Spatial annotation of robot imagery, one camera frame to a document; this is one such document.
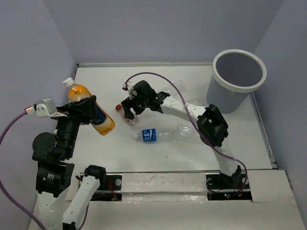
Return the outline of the small red cap bottle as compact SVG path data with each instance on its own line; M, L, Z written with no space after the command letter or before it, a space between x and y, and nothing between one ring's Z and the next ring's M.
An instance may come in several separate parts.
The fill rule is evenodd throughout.
M125 116L124 116L125 112L124 112L124 109L123 109L122 105L117 104L116 107L115 107L115 110L117 111L118 114L120 114L120 116L122 117L123 121L126 124L128 124L129 126L133 126L136 123L138 123L139 120L138 120L138 117L135 114L133 114L134 115L133 119L125 118Z

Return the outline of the orange juice bottle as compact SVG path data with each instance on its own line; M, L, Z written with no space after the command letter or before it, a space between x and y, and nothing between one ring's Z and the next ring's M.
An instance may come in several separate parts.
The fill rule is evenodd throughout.
M72 78L63 82L68 90L68 99L71 103L80 103L92 96L89 90L80 84L76 84ZM96 119L92 122L94 129L102 136L107 135L114 127L113 119L96 103Z

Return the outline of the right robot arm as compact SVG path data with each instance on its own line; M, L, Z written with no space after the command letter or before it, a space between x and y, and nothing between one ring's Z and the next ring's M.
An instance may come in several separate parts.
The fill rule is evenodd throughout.
M196 127L202 142L213 149L219 164L219 181L222 185L231 188L238 183L242 169L228 145L228 124L215 105L203 107L185 103L166 92L155 92L144 80L136 84L128 81L123 84L123 90L129 94L121 102L125 118L133 119L145 109L150 109L190 121Z

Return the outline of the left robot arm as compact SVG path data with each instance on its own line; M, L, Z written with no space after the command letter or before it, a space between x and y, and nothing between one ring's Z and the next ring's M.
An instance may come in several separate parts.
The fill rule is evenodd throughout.
M96 97L82 99L57 107L52 98L35 104L37 117L57 121L56 132L43 132L33 141L32 159L38 163L36 191L39 202L39 220L45 230L80 230L85 222L88 205L94 193L106 185L106 169L89 165L81 179L81 186L65 208L74 164L66 161L73 156L81 125L96 118Z

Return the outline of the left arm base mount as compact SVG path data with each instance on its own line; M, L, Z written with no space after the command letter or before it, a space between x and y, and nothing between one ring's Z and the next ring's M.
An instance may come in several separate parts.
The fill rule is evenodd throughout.
M122 200L122 175L108 174L106 182L92 196L91 201L117 202Z

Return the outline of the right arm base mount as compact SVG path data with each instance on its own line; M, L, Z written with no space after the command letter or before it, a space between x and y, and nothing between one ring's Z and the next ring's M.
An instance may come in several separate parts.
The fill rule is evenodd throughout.
M223 182L221 174L206 175L207 199L209 201L247 200L252 201L252 195L248 180L242 189L246 175L239 176L234 184Z

